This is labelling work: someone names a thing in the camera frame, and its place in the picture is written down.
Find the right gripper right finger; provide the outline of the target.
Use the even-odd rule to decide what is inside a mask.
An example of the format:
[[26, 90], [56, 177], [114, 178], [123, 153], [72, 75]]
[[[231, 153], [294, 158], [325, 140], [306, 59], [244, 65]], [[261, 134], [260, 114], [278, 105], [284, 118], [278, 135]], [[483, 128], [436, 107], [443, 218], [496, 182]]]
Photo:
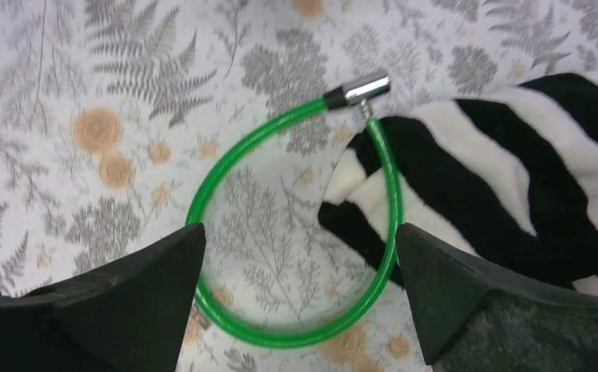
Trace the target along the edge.
[[411, 224], [396, 233], [419, 345], [435, 371], [598, 371], [598, 297], [516, 274]]

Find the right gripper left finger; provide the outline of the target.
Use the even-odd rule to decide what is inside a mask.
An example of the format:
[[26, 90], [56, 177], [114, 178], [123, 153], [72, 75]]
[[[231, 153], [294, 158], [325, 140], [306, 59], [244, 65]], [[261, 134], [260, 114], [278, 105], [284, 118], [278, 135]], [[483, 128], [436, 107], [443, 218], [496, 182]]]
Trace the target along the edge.
[[192, 223], [84, 274], [0, 297], [0, 371], [173, 371], [204, 259]]

